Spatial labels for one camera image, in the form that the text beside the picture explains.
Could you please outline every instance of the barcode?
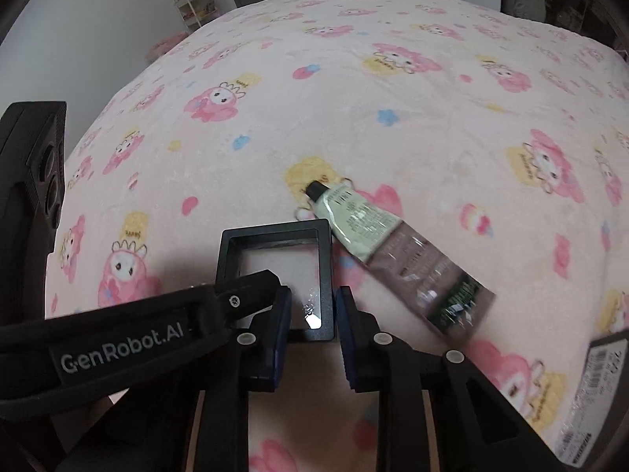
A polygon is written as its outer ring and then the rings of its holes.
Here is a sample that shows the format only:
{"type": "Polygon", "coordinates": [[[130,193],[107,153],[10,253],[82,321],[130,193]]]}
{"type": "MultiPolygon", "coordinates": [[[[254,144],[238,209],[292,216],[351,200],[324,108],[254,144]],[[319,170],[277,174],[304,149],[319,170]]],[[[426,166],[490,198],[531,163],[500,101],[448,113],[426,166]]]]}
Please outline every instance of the barcode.
{"type": "Polygon", "coordinates": [[[564,438],[561,441],[561,454],[563,454],[565,452],[565,449],[568,448],[573,437],[574,437],[574,431],[565,432],[564,438]]]}
{"type": "Polygon", "coordinates": [[[587,388],[596,389],[601,382],[601,375],[603,373],[603,367],[605,367],[605,359],[607,358],[607,350],[602,349],[596,353],[594,357],[594,367],[592,369],[592,376],[590,376],[587,388]]]}

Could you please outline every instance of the bed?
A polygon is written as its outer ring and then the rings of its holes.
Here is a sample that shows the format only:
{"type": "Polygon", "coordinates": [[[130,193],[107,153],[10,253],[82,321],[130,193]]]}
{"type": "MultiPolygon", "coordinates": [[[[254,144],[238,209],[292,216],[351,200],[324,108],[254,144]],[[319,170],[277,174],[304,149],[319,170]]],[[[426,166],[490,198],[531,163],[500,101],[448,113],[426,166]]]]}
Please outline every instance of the bed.
{"type": "MultiPolygon", "coordinates": [[[[312,180],[402,216],[496,301],[464,352],[560,451],[588,343],[629,323],[629,74],[587,37],[459,0],[267,0],[115,94],[65,164],[46,316],[213,282],[221,232],[312,218],[312,180]]],[[[446,347],[340,247],[338,285],[446,347]]],[[[373,470],[338,343],[250,400],[257,472],[373,470]]]]}

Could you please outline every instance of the black square frame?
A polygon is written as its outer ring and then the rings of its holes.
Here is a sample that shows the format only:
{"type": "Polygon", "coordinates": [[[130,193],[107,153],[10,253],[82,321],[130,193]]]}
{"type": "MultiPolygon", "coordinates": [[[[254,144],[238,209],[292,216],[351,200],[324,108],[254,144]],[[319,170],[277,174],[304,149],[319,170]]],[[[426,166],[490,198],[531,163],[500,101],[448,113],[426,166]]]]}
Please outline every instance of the black square frame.
{"type": "Polygon", "coordinates": [[[223,231],[216,267],[216,283],[240,276],[243,250],[275,249],[316,243],[319,252],[319,291],[321,328],[296,329],[289,332],[289,342],[333,340],[335,314],[333,303],[332,232],[326,219],[294,221],[258,227],[223,231]]]}

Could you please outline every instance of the white label sticker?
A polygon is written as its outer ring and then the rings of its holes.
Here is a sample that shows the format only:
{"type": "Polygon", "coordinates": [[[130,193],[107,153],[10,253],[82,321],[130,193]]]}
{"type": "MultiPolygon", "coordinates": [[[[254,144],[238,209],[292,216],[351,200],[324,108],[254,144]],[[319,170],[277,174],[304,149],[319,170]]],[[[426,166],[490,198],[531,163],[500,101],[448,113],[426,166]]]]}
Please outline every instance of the white label sticker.
{"type": "Polygon", "coordinates": [[[576,468],[585,463],[614,400],[626,353],[627,339],[590,349],[569,422],[555,450],[563,463],[576,468]]]}

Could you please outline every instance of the silver rivet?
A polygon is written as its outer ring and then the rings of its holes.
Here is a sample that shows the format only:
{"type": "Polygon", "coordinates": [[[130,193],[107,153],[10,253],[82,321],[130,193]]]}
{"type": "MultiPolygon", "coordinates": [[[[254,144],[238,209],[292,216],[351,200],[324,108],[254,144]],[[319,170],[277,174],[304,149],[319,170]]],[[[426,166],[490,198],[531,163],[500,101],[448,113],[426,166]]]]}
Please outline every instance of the silver rivet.
{"type": "Polygon", "coordinates": [[[254,342],[256,342],[256,336],[254,336],[254,334],[251,334],[249,332],[245,332],[244,334],[240,334],[236,340],[238,341],[238,344],[242,344],[243,346],[249,346],[250,344],[253,344],[254,342]]]}
{"type": "Polygon", "coordinates": [[[373,342],[375,342],[376,344],[387,345],[393,342],[393,338],[386,332],[380,332],[373,336],[373,342]]]}
{"type": "Polygon", "coordinates": [[[448,351],[445,354],[445,357],[448,359],[449,362],[452,362],[453,364],[460,364],[465,360],[465,355],[455,349],[451,349],[450,351],[448,351]]]}

